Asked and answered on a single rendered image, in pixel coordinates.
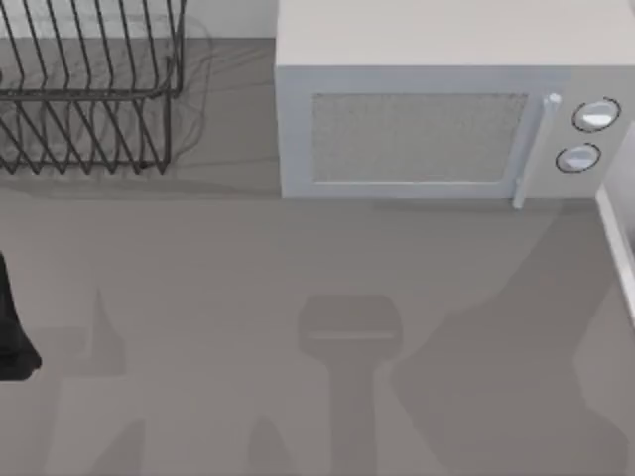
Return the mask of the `small microwave knob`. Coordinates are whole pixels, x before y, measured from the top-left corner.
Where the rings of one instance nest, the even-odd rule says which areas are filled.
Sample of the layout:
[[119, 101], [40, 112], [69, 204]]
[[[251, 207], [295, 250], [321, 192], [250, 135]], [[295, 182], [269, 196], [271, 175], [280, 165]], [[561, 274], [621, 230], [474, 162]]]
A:
[[600, 149], [593, 144], [585, 143], [562, 149], [555, 159], [555, 164], [562, 173], [579, 174], [592, 169], [600, 158]]

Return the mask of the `microwave door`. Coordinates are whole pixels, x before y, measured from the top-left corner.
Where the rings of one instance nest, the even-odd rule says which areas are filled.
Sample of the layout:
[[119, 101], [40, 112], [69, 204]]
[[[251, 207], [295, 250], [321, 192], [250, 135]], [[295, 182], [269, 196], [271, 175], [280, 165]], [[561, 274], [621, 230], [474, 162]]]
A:
[[279, 64], [282, 195], [509, 199], [570, 78], [543, 65]]

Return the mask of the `large microwave knob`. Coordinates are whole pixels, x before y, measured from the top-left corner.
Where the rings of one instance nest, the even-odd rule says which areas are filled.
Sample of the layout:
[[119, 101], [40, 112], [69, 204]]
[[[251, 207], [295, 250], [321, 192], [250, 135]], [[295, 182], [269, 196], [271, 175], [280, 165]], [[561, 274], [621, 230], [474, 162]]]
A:
[[610, 127], [620, 116], [620, 104], [608, 97], [582, 103], [572, 115], [572, 124], [583, 133], [599, 132]]

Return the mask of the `pale microwave oven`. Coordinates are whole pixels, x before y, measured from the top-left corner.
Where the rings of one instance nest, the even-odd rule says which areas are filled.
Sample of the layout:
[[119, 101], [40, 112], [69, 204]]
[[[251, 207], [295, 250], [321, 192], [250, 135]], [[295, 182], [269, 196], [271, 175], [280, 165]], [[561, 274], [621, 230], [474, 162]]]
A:
[[[526, 201], [591, 199], [635, 123], [635, 0], [279, 0], [279, 64], [566, 67], [571, 78]], [[619, 118], [579, 131], [575, 110], [604, 97], [620, 104]], [[562, 173], [558, 153], [585, 143], [600, 149], [599, 162]]]

